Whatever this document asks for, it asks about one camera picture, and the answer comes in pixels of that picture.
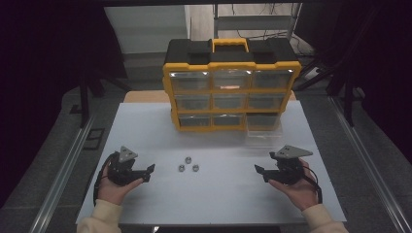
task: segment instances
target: beige sleeve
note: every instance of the beige sleeve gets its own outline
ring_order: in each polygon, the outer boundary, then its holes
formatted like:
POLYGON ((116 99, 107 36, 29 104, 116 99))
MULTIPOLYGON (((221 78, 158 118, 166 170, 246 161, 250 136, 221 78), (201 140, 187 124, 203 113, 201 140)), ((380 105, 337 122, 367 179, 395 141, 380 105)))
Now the beige sleeve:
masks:
POLYGON ((79 222, 77 232, 121 233, 119 228, 121 210, 121 206, 97 199, 93 213, 79 222))
POLYGON ((324 205, 319 204, 302 212, 309 224, 311 233, 348 232, 340 221, 334 221, 324 205))

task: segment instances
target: nut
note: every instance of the nut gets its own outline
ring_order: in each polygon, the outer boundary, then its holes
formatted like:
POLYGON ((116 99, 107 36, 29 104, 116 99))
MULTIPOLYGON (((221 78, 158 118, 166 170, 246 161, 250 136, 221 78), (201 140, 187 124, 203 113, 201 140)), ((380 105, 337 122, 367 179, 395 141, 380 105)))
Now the nut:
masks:
POLYGON ((186 161, 187 164, 191 164, 191 157, 186 157, 185 161, 186 161))
POLYGON ((199 165, 197 164, 193 165, 192 169, 193 169, 193 172, 199 171, 199 165))
POLYGON ((179 172, 184 172, 185 171, 185 165, 179 165, 179 172))

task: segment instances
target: white tabletop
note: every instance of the white tabletop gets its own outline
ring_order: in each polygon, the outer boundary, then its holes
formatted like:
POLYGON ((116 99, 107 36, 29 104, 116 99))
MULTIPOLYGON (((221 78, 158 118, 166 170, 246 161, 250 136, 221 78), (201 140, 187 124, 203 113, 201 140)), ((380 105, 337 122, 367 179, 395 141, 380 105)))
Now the white tabletop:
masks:
MULTIPOLYGON (((137 152, 134 170, 155 164, 149 183, 123 201, 120 223, 143 225, 264 225, 304 222, 281 192, 265 183, 255 164, 276 169, 270 151, 284 144, 310 150, 304 157, 316 172, 324 204, 335 220, 346 221, 306 117, 298 101, 282 114, 282 135, 271 146, 251 145, 243 131, 179 132, 168 103, 120 104, 98 168, 121 146, 137 152), (191 157, 186 171, 180 164, 191 157), (191 166, 199 165, 193 172, 191 166)), ((78 221, 93 210, 94 174, 78 221)))

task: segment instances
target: wall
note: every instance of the wall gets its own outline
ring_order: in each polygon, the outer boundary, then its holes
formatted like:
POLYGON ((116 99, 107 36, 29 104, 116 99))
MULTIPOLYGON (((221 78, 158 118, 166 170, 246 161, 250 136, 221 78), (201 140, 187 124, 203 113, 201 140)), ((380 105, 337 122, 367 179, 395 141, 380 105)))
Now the wall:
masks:
POLYGON ((105 8, 122 53, 166 52, 171 39, 188 37, 185 6, 105 8))

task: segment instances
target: clear plastic drawer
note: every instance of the clear plastic drawer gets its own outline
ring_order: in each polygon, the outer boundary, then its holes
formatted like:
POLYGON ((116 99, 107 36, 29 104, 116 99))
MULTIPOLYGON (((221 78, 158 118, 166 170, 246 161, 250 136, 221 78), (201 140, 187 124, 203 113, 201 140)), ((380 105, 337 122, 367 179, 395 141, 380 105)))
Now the clear plastic drawer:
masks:
POLYGON ((175 95, 178 110, 209 110, 210 95, 175 95))
POLYGON ((213 94, 215 109, 243 109, 245 101, 246 94, 213 94))
POLYGON ((293 70, 255 71, 252 88, 288 88, 293 70))
POLYGON ((174 91, 205 90, 210 88, 209 72, 171 72, 170 81, 174 91))
POLYGON ((213 123, 217 126, 241 125, 243 114, 214 114, 213 123))
POLYGON ((249 88, 252 71, 219 70, 213 73, 214 89, 246 89, 249 88))
POLYGON ((285 93, 249 94, 248 108, 278 110, 284 98, 285 93))
POLYGON ((181 127, 210 126, 210 115, 184 115, 179 114, 181 127))

